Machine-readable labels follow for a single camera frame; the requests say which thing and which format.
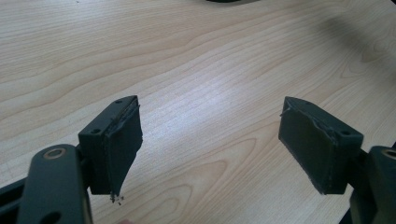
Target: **wood grain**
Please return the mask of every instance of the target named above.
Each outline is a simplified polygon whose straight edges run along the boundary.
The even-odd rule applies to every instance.
[[[285,96],[396,140],[396,6],[388,0],[0,1],[0,187],[44,147],[136,94],[144,144],[124,200],[95,223],[336,223],[277,140]]]

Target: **wooden table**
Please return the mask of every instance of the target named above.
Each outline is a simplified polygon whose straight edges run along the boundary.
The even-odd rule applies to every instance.
[[[76,145],[110,102],[138,95],[144,143],[121,205],[95,223],[337,223],[277,139],[285,96],[396,140],[389,0],[0,2],[0,187],[44,147]]]

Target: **light wood surface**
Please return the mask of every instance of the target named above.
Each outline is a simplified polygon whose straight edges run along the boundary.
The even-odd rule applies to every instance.
[[[138,95],[144,143],[95,223],[337,223],[277,139],[285,96],[396,141],[390,0],[0,1],[0,187]]]

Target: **black mount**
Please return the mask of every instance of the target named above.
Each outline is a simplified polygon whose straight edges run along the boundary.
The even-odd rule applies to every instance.
[[[0,189],[0,223],[92,223],[87,188],[114,198],[142,145],[139,103],[110,104],[79,134],[32,158],[25,179]]]
[[[310,102],[286,97],[279,139],[321,194],[354,191],[340,223],[396,223],[396,149],[361,149],[363,134]]]

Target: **bolt hole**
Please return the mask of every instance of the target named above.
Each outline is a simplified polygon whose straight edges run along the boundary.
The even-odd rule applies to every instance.
[[[99,133],[100,132],[100,129],[93,129],[92,131],[91,131],[91,133]]]
[[[395,149],[385,149],[382,150],[382,153],[386,155],[387,157],[396,160],[396,150]]]
[[[57,223],[60,219],[61,219],[61,213],[51,212],[41,219],[40,224],[54,224]]]
[[[44,153],[44,159],[46,160],[54,160],[62,157],[62,155],[66,152],[66,149],[62,147],[53,148],[46,153]]]

